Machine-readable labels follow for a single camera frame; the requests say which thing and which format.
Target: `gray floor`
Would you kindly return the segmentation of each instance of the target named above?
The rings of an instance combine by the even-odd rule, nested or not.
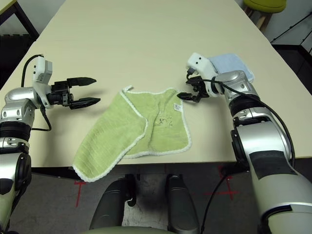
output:
[[[312,95],[312,64],[296,50],[276,50]]]
[[[25,195],[12,214],[11,230],[20,234],[71,234],[88,230],[102,193],[125,173],[140,174],[137,204],[125,205],[123,226],[166,229],[167,207],[164,183],[168,173],[183,174],[193,197],[201,223],[207,199],[219,181],[218,163],[118,166],[105,178],[81,188],[75,207],[78,185],[73,180],[33,175]],[[310,159],[298,160],[297,170],[312,179]],[[258,212],[248,173],[233,176],[223,183],[210,207],[206,234],[257,233]]]

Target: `chair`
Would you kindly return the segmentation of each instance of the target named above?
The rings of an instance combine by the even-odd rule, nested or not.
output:
[[[111,183],[98,203],[90,230],[83,234],[199,233],[195,206],[182,175],[167,176],[165,196],[168,204],[168,231],[143,227],[122,227],[125,201],[131,207],[136,204],[136,187],[136,179],[131,174]]]
[[[265,31],[273,13],[282,12],[286,8],[286,0],[244,0],[244,3],[244,11],[249,18],[255,11],[260,12],[256,26],[261,32]]]

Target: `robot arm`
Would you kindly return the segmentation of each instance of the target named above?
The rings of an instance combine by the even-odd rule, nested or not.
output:
[[[91,97],[74,101],[69,91],[74,85],[88,85],[95,79],[69,78],[50,86],[51,74],[52,63],[38,57],[33,87],[17,88],[5,96],[0,117],[0,233],[8,229],[10,215],[31,181],[28,140],[35,110],[51,109],[55,104],[77,109],[100,101]]]
[[[225,96],[234,123],[231,136],[235,157],[240,168],[251,173],[263,233],[310,233],[312,184],[290,165],[291,146],[286,134],[272,113],[256,101],[260,98],[243,71],[214,77],[212,71],[210,61],[194,53],[188,62],[188,76],[197,72],[199,77],[190,78],[187,83],[199,94],[178,96],[196,102],[209,96]],[[253,99],[232,92],[222,84]]]

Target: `white tabletop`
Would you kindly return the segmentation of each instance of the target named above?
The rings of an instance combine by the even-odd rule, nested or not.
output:
[[[312,156],[312,96],[234,0],[67,0],[0,91],[20,85],[22,67],[34,54],[53,62],[50,84],[72,77],[97,83],[74,87],[75,99],[101,98],[96,105],[47,110],[51,132],[32,131],[33,167],[72,165],[76,150],[122,88],[191,92],[185,64],[193,52],[211,57],[236,53],[255,75],[261,99],[287,124],[296,155]],[[25,86],[31,86],[29,64]],[[184,103],[193,145],[184,153],[123,159],[120,164],[234,161],[230,111],[223,97]],[[34,127],[46,127],[36,111]]]

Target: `folded blue cloth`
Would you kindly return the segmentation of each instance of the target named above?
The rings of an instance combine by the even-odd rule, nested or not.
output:
[[[254,74],[236,54],[224,54],[208,58],[218,73],[241,70],[246,73],[249,82],[253,82]]]

